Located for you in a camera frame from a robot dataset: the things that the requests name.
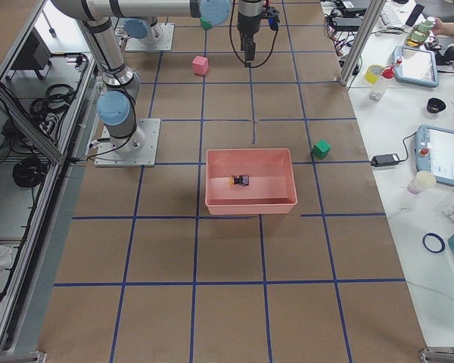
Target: keyboard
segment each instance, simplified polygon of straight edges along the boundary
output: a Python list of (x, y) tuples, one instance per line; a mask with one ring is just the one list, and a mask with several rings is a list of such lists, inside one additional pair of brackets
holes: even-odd
[(392, 5), (392, 1), (388, 0), (385, 2), (384, 8), (380, 14), (380, 20), (378, 21), (378, 25), (382, 28), (382, 30), (389, 30), (389, 29), (401, 29), (403, 30), (404, 24), (400, 21), (399, 17), (395, 12), (395, 8)]

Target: tape roll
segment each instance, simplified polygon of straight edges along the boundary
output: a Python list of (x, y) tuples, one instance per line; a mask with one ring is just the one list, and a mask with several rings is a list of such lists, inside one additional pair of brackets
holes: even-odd
[(368, 67), (365, 72), (366, 81), (374, 85), (375, 82), (377, 82), (377, 79), (380, 76), (380, 72), (383, 68), (384, 66), (379, 66), (378, 64), (372, 64), (370, 67)]

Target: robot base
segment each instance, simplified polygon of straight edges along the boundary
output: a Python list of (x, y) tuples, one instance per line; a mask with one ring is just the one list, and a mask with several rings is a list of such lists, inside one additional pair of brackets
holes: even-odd
[[(160, 135), (160, 119), (138, 119), (138, 127), (145, 133), (145, 146), (138, 151), (118, 153), (112, 150), (111, 144), (99, 145), (98, 154), (94, 161), (97, 167), (121, 167), (121, 166), (154, 166), (157, 157), (158, 137)], [(109, 138), (109, 132), (104, 127), (102, 138)]]
[(162, 23), (163, 27), (163, 37), (160, 39), (158, 43), (154, 44), (145, 44), (141, 43), (139, 40), (135, 38), (128, 39), (128, 43), (126, 44), (126, 51), (127, 52), (149, 52), (149, 51), (171, 51), (172, 50), (172, 42), (173, 42), (173, 30), (175, 25), (172, 23)]

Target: tablet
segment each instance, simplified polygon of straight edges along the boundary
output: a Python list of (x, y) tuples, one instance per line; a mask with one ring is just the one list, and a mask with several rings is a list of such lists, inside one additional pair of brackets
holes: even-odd
[(417, 170), (431, 172), (438, 182), (454, 185), (454, 131), (422, 125), (415, 142)]
[(400, 45), (393, 51), (394, 64), (397, 59), (402, 59), (402, 63), (394, 68), (397, 81), (423, 87), (439, 85), (436, 58), (432, 51)]

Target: green bottle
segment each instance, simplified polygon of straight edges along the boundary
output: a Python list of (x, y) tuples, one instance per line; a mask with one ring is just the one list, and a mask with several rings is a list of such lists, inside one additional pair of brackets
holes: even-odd
[(436, 20), (433, 17), (428, 17), (425, 21), (414, 26), (406, 40), (406, 45), (409, 47), (418, 47), (424, 44), (425, 40), (431, 34), (431, 29), (436, 25)]

